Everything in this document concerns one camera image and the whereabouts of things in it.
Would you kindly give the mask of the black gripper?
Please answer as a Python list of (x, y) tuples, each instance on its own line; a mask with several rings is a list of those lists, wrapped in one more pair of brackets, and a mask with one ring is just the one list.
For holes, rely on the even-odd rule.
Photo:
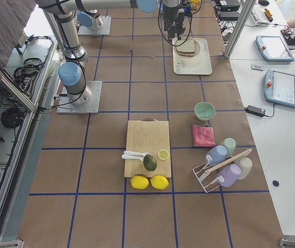
[(168, 39), (173, 39), (175, 37), (175, 33), (177, 33), (177, 36), (182, 36), (185, 32), (183, 21), (186, 12), (184, 8), (182, 8), (181, 6), (162, 6), (162, 8), (164, 31), (168, 32)]

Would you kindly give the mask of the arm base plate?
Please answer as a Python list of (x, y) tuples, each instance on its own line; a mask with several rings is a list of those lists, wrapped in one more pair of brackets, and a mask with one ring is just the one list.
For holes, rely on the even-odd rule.
[(70, 100), (75, 100), (74, 96), (67, 96), (67, 89), (63, 86), (56, 112), (58, 114), (97, 114), (99, 110), (99, 102), (101, 96), (102, 81), (87, 81), (86, 89), (83, 95), (74, 103)]
[(80, 12), (77, 20), (79, 23), (79, 36), (102, 36), (109, 35), (111, 27), (111, 17), (100, 15), (94, 18), (90, 15), (85, 15)]

